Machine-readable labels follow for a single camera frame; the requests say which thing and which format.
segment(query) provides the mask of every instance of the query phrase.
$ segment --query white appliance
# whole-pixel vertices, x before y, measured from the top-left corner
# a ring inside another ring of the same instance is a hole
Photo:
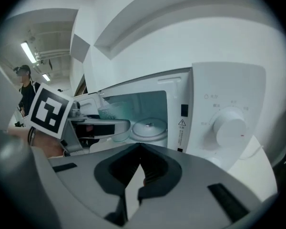
[[[234,62],[134,79],[75,97],[81,113],[126,102],[132,107],[126,143],[152,143],[200,156],[228,170],[249,143],[263,106],[263,67]]]

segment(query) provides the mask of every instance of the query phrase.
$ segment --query cap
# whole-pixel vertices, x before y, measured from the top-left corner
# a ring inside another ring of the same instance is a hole
[[[31,69],[28,65],[23,65],[21,67],[17,67],[14,69],[14,71],[16,72],[17,76],[25,76],[27,74],[27,72],[29,72],[29,74],[31,74]]]

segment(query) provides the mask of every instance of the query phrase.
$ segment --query black shirt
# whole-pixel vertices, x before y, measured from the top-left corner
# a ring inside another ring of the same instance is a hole
[[[38,88],[40,87],[40,84],[35,82],[35,91],[38,91]],[[24,107],[24,116],[27,116],[29,114],[33,99],[35,97],[35,92],[32,84],[30,83],[26,87],[21,88],[21,94],[22,94],[22,100],[19,104],[19,108]]]

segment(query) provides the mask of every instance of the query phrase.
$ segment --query ceiling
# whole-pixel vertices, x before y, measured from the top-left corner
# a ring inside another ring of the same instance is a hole
[[[42,23],[4,25],[0,31],[0,66],[15,85],[20,85],[13,68],[23,64],[31,68],[34,81],[44,82],[46,73],[51,81],[69,77],[70,44],[74,21],[48,21]],[[44,56],[46,59],[32,64],[20,44],[27,41],[33,55],[46,51],[65,50],[64,56]]]

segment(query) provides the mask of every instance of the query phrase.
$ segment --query ceiling light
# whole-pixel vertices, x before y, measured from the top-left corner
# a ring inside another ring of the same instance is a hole
[[[32,63],[36,63],[36,59],[34,58],[32,52],[30,51],[27,42],[21,43],[21,47],[22,47],[22,49],[24,50],[25,54],[28,56],[29,60],[30,60]]]
[[[46,74],[42,75],[44,79],[46,79],[48,82],[50,81],[49,77]]]

